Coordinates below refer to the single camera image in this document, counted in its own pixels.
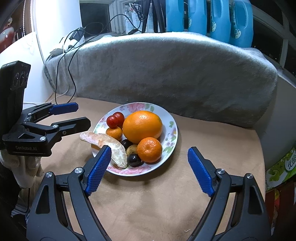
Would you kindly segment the white gloved hand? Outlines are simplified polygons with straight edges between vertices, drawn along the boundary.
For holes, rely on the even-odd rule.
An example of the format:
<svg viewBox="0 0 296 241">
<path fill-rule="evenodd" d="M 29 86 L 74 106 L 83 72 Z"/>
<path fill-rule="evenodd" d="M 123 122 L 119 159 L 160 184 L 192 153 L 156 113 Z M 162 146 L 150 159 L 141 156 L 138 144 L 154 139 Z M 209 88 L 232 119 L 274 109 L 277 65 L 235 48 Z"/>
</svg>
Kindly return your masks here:
<svg viewBox="0 0 296 241">
<path fill-rule="evenodd" d="M 35 177 L 41 177 L 43 170 L 41 157 L 10 155 L 7 150 L 1 150 L 1 163 L 10 169 L 21 188 L 31 188 Z"/>
</svg>

